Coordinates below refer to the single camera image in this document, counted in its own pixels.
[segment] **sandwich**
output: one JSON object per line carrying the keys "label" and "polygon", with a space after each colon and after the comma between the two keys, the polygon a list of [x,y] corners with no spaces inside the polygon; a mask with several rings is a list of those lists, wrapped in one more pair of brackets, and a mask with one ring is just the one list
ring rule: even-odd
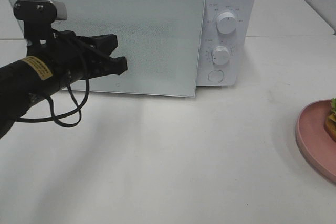
{"label": "sandwich", "polygon": [[336,141],[336,99],[331,99],[331,110],[328,113],[324,123],[325,130],[331,138]]}

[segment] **microwave button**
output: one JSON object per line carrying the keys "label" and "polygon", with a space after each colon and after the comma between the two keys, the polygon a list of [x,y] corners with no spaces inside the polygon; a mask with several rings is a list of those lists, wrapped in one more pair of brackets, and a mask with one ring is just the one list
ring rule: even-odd
{"label": "microwave button", "polygon": [[224,73],[221,70],[214,70],[210,72],[208,78],[209,78],[209,81],[211,82],[219,83],[224,80]]}

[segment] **microwave body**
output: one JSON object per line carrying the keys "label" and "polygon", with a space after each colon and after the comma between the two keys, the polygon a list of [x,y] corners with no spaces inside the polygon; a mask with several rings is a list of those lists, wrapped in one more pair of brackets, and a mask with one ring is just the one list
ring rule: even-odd
{"label": "microwave body", "polygon": [[[17,0],[9,0],[13,6]],[[193,97],[196,86],[235,83],[254,0],[51,0],[66,20],[56,30],[116,34],[111,57],[125,56],[120,76],[92,79],[92,91]],[[85,88],[83,81],[74,90]]]}

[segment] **black cable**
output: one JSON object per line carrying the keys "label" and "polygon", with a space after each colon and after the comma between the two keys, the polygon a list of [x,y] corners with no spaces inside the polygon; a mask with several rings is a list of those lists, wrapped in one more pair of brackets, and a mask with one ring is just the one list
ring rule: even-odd
{"label": "black cable", "polygon": [[[90,82],[89,82],[89,77],[88,77],[88,69],[87,69],[87,65],[86,65],[86,62],[85,62],[85,59],[84,59],[82,53],[78,51],[77,47],[71,42],[70,38],[67,38],[66,36],[64,36],[63,34],[61,34],[59,31],[56,31],[54,29],[53,29],[53,32],[59,38],[63,39],[66,43],[68,43],[75,50],[77,56],[81,60],[81,63],[82,63],[82,66],[83,66],[83,75],[84,75],[84,79],[85,79],[85,94],[84,94],[84,98],[83,98],[81,104],[78,105],[74,110],[72,110],[70,112],[67,112],[67,113],[64,113],[64,114],[61,114],[61,115],[55,115],[54,114],[54,115],[51,115],[48,118],[9,118],[9,119],[11,119],[11,120],[13,120],[15,122],[21,122],[21,123],[43,123],[43,122],[54,121],[55,123],[57,123],[57,122],[60,122],[59,119],[67,118],[67,117],[69,117],[69,116],[71,116],[73,114],[76,114],[77,112],[80,112],[81,108],[83,108],[83,106],[85,105],[85,103],[87,102],[87,100],[89,98]],[[74,95],[72,93],[72,90],[69,91],[69,93],[70,93],[71,97],[74,97]],[[50,96],[45,96],[45,98],[49,102],[50,111],[51,111],[51,104],[52,104],[52,107],[54,107],[54,102],[53,102],[53,100],[51,99]]]}
{"label": "black cable", "polygon": [[[78,102],[77,102],[75,96],[73,95],[74,93],[72,92],[72,89],[71,89],[70,85],[67,85],[67,89],[69,91],[69,94],[70,94],[70,96],[71,96],[74,104],[76,105],[76,108],[78,108]],[[66,128],[72,128],[72,127],[77,126],[80,123],[80,121],[82,119],[82,112],[80,110],[78,111],[78,113],[79,113],[79,119],[78,119],[78,121],[76,123],[65,123],[65,122],[62,122],[62,121],[58,120],[56,118],[56,116],[55,116],[55,109],[54,109],[54,101],[53,101],[53,99],[49,95],[47,95],[47,94],[42,94],[41,93],[41,94],[37,94],[37,95],[45,98],[49,102],[51,117],[54,118],[54,122],[56,124],[58,124],[59,126],[66,127]]]}

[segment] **microwave control panel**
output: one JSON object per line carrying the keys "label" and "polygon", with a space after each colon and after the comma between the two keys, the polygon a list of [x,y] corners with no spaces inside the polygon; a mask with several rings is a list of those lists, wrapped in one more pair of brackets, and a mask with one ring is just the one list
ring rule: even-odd
{"label": "microwave control panel", "polygon": [[233,85],[254,0],[205,0],[197,86]]}

